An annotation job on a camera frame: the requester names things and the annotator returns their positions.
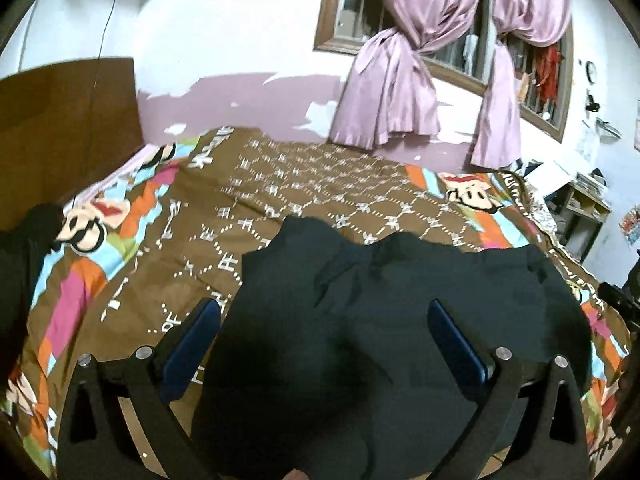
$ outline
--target doll face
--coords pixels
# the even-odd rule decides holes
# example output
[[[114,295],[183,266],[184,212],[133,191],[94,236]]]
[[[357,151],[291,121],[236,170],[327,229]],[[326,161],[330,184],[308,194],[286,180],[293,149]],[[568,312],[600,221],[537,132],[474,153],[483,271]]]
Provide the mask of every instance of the doll face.
[[[19,368],[14,370],[14,373],[9,377],[6,398],[9,402],[20,406],[20,409],[28,415],[33,415],[33,406],[38,402],[38,399],[27,377],[20,372]]]
[[[130,209],[128,200],[96,198],[78,204],[69,211],[56,240],[71,245],[80,254],[93,253],[103,244],[106,227],[119,227]]]
[[[140,170],[146,170],[147,168],[154,167],[156,164],[161,164],[162,162],[171,160],[172,156],[175,155],[175,150],[175,144],[166,144],[164,146],[160,146],[154,153],[154,155],[142,166],[140,166]]]
[[[487,193],[491,186],[472,175],[440,174],[440,178],[447,185],[447,198],[450,202],[458,202],[476,211],[486,211],[490,214],[502,207],[500,202]]]

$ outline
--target wall clock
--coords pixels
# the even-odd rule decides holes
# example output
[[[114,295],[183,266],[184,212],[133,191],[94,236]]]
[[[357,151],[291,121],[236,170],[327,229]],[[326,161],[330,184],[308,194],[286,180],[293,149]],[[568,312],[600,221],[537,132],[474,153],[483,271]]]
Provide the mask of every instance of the wall clock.
[[[591,84],[594,84],[598,79],[598,71],[593,61],[587,61],[587,79]]]

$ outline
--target bed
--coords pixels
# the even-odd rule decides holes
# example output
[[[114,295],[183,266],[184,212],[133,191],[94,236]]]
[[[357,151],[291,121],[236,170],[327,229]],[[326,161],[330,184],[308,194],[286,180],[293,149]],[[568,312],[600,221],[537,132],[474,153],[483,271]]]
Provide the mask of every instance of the bed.
[[[161,146],[95,191],[67,210],[60,246],[46,257],[2,406],[46,475],[55,472],[57,421],[78,357],[110,360],[154,346],[202,297],[214,298],[224,318],[242,284],[242,254],[267,246],[289,214],[320,218],[363,244],[405,230],[462,251],[537,245],[590,321],[593,378],[582,408],[599,467],[595,451],[609,437],[629,334],[597,297],[597,280],[536,221],[515,174],[436,174],[224,126]],[[187,432],[201,371],[171,406]],[[123,410],[145,465],[161,472],[131,406]]]

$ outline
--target picture on wall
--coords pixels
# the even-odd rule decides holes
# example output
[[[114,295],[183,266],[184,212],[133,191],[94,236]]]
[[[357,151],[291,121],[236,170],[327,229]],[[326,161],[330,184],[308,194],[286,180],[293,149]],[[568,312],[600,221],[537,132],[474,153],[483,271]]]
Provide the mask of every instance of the picture on wall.
[[[640,204],[636,204],[620,222],[620,230],[630,246],[640,240]]]

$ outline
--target wooden panel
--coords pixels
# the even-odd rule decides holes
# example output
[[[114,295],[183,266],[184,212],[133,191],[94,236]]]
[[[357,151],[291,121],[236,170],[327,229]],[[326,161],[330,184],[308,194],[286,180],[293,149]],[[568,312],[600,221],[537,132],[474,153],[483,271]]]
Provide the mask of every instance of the wooden panel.
[[[143,145],[130,58],[17,73],[0,80],[0,103],[0,229],[105,178]]]

